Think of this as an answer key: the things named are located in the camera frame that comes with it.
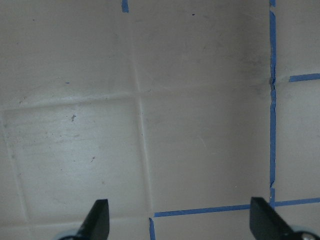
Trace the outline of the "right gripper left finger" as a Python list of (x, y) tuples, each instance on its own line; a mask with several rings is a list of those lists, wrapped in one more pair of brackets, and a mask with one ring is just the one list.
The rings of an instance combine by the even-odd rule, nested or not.
[(108, 199), (98, 199), (77, 231), (75, 240), (107, 240), (110, 233)]

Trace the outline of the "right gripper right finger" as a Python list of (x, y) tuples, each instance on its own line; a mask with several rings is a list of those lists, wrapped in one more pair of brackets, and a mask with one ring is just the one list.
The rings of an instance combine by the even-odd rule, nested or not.
[(262, 197), (250, 200), (249, 229), (256, 240), (303, 240)]

